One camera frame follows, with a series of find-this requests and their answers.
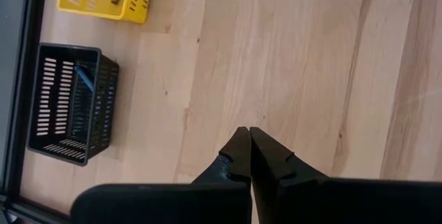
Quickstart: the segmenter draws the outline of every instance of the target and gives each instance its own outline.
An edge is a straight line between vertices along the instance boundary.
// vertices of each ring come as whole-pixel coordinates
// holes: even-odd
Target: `black plastic basket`
[[[40,44],[37,59],[27,146],[84,166],[109,146],[119,66],[98,48],[62,44]]]

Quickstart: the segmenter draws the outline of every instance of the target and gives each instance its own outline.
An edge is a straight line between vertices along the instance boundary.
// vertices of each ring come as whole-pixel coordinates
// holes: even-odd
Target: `black basket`
[[[37,59],[27,146],[84,166],[109,146],[118,64],[98,48],[61,44],[40,44]]]

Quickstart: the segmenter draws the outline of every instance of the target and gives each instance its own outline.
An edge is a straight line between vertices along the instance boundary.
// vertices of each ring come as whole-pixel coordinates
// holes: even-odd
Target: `blue marker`
[[[83,82],[88,86],[91,92],[94,91],[94,84],[88,78],[88,76],[84,73],[83,69],[80,66],[74,66],[75,72],[77,72],[78,76],[83,80]]]

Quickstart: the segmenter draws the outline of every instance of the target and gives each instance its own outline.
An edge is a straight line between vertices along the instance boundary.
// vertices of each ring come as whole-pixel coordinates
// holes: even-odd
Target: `blue object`
[[[90,91],[94,91],[94,84],[88,78],[88,76],[84,73],[83,69],[80,66],[74,66],[75,72],[77,72],[78,76],[83,80],[83,82],[88,86]]]

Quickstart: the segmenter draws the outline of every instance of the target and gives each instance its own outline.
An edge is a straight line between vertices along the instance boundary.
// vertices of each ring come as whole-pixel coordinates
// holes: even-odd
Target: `wooden floor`
[[[238,126],[330,176],[442,180],[442,0],[151,0],[144,25],[56,4],[42,41],[120,65],[113,140],[86,167],[27,151],[27,198],[190,182]]]

